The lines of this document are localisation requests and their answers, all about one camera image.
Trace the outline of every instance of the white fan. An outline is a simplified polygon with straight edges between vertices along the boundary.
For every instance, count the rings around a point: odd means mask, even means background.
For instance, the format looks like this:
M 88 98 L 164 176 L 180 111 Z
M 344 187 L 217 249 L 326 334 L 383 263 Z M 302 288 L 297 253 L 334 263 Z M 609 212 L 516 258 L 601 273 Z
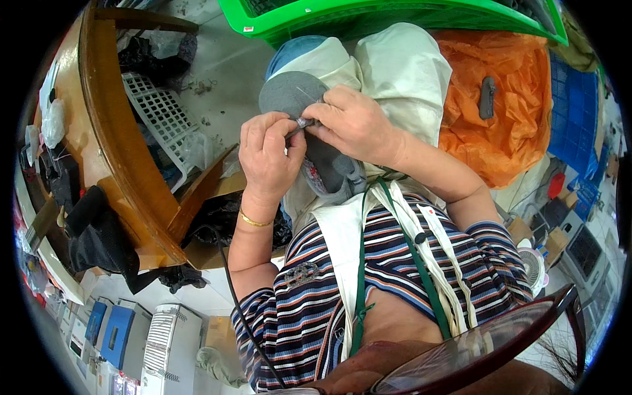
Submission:
M 544 257 L 532 248 L 518 248 L 518 254 L 525 264 L 526 280 L 531 286 L 533 297 L 538 296 L 544 288 Z

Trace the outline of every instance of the black wire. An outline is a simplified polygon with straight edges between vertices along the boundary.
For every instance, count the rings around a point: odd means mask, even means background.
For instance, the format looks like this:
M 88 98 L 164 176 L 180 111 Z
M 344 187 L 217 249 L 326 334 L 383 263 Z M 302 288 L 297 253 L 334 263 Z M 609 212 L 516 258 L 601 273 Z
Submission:
M 231 290 L 231 296 L 233 297 L 233 302 L 235 304 L 235 309 L 237 310 L 237 314 L 239 314 L 239 318 L 241 320 L 241 324 L 243 325 L 244 329 L 246 330 L 246 333 L 248 334 L 248 337 L 250 338 L 250 341 L 254 345 L 255 349 L 257 349 L 257 352 L 259 353 L 261 358 L 263 358 L 265 364 L 268 365 L 268 367 L 270 368 L 270 371 L 272 372 L 274 377 L 279 381 L 279 384 L 281 385 L 281 388 L 286 389 L 287 386 L 285 385 L 285 381 L 283 381 L 283 379 L 281 378 L 281 375 L 279 375 L 279 372 L 277 372 L 277 370 L 274 368 L 274 366 L 272 366 L 272 362 L 270 362 L 270 360 L 265 356 L 264 351 L 261 349 L 261 347 L 259 346 L 259 344 L 257 344 L 257 342 L 255 340 L 255 335 L 252 333 L 252 330 L 250 329 L 250 327 L 246 323 L 246 316 L 243 314 L 243 310 L 241 309 L 241 305 L 239 303 L 239 300 L 237 299 L 237 295 L 235 294 L 235 290 L 233 288 L 233 281 L 231 280 L 231 272 L 230 272 L 230 270 L 228 270 L 228 261 L 226 260 L 226 256 L 224 254 L 224 245 L 222 244 L 222 241 L 220 239 L 219 232 L 217 231 L 217 229 L 215 229 L 215 228 L 213 228 L 212 226 L 209 226 L 209 225 L 202 225 L 197 230 L 199 230 L 201 228 L 209 228 L 213 232 L 215 232 L 215 236 L 217 237 L 217 248 L 219 249 L 219 255 L 222 257 L 222 261 L 224 262 L 224 270 L 226 271 L 226 277 L 228 278 L 228 288 L 230 288 L 230 290 Z
M 529 194 L 525 197 L 522 198 L 522 200 L 520 200 L 518 203 L 514 204 L 509 211 L 507 212 L 511 212 L 513 209 L 515 209 L 517 206 L 520 205 L 520 203 L 524 202 L 529 196 L 533 195 L 537 190 L 539 190 L 541 187 L 546 186 L 550 183 L 550 181 L 553 179 L 553 177 L 557 176 L 559 173 L 562 173 L 561 169 L 557 169 L 558 172 L 556 173 L 555 171 L 553 173 L 551 173 L 551 175 L 549 176 L 549 179 L 547 181 L 545 181 L 544 183 L 540 184 L 539 187 L 537 187 L 536 189 L 532 190 L 531 192 L 529 192 Z

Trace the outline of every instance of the woman's right hand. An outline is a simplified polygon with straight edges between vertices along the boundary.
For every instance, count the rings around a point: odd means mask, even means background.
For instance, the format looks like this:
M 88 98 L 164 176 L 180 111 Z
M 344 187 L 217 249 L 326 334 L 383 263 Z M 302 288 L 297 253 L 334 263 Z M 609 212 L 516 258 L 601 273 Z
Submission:
M 379 166 L 391 166 L 404 150 L 404 131 L 395 128 L 379 104 L 368 96 L 336 85 L 314 103 L 303 118 L 317 119 L 322 126 L 307 131 L 345 155 Z

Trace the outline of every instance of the orange plastic bag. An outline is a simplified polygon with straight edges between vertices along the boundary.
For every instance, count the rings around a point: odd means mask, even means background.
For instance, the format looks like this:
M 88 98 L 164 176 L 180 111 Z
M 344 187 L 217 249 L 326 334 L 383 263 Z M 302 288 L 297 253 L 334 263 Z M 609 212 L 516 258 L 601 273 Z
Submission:
M 500 31 L 433 34 L 453 72 L 439 148 L 469 165 L 490 188 L 504 188 L 545 154 L 550 139 L 547 40 Z M 494 78 L 494 117 L 482 120 L 483 79 Z

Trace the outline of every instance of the woman's left hand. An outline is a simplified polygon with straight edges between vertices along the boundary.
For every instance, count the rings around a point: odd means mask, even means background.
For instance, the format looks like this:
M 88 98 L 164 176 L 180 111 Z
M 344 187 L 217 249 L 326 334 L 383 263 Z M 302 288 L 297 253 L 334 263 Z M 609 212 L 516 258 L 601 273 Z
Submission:
M 241 126 L 239 160 L 246 174 L 248 194 L 258 204 L 278 205 L 294 183 L 303 163 L 307 145 L 303 132 L 285 136 L 298 127 L 283 112 L 255 116 Z

